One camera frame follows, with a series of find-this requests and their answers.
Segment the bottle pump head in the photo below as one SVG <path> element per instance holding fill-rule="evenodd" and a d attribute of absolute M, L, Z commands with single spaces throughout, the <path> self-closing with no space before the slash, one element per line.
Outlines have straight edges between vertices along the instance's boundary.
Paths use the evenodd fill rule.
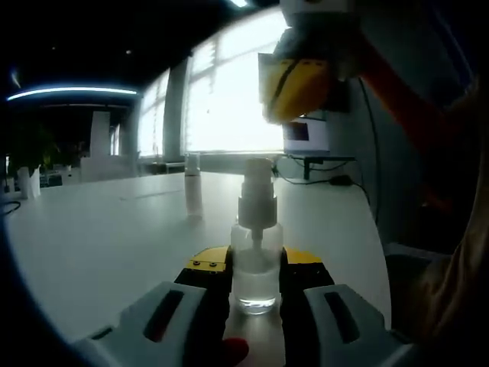
<path fill-rule="evenodd" d="M 277 197 L 271 181 L 271 161 L 252 158 L 246 162 L 238 201 L 240 226 L 262 232 L 277 224 Z"/>

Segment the desk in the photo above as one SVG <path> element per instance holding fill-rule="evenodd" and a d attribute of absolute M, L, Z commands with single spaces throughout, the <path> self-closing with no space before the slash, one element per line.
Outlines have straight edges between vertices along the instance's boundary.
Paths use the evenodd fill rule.
<path fill-rule="evenodd" d="M 202 173 L 204 218 L 187 219 L 183 175 L 48 187 L 8 216 L 18 267 L 68 342 L 114 320 L 204 248 L 228 245 L 242 176 Z M 275 182 L 285 245 L 323 260 L 336 284 L 373 304 L 390 328 L 381 242 L 357 187 Z"/>

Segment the ceiling light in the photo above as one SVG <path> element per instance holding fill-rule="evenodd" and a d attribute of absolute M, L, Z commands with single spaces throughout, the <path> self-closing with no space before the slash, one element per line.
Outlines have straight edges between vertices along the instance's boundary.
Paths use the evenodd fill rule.
<path fill-rule="evenodd" d="M 12 101 L 13 99 L 32 96 L 33 94 L 41 94 L 41 93 L 55 93 L 55 92 L 98 92 L 98 93 L 121 93 L 121 94 L 138 94 L 134 90 L 126 90 L 126 89 L 113 89 L 113 88 L 97 88 L 91 86 L 67 86 L 63 88 L 46 88 L 46 89 L 36 89 L 30 90 L 28 92 L 22 92 L 19 94 L 14 94 L 7 98 L 8 101 Z"/>
<path fill-rule="evenodd" d="M 231 0 L 231 2 L 238 6 L 239 8 L 243 8 L 244 6 L 248 5 L 248 3 L 246 2 L 246 0 Z"/>

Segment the yellow robot part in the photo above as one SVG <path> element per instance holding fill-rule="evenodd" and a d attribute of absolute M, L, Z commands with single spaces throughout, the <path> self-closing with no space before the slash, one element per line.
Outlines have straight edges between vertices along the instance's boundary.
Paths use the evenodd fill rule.
<path fill-rule="evenodd" d="M 324 104 L 331 86 L 325 60 L 281 60 L 271 65 L 264 86 L 265 116 L 269 122 L 290 122 Z"/>

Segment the window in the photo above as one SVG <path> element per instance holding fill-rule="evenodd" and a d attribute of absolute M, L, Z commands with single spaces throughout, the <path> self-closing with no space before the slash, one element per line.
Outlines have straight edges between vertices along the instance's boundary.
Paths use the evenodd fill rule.
<path fill-rule="evenodd" d="M 162 157 L 164 155 L 163 120 L 169 74 L 169 70 L 165 71 L 144 92 L 138 123 L 140 157 Z"/>
<path fill-rule="evenodd" d="M 258 53 L 273 52 L 286 27 L 275 8 L 226 28 L 194 50 L 182 153 L 283 150 L 282 128 L 262 116 Z"/>

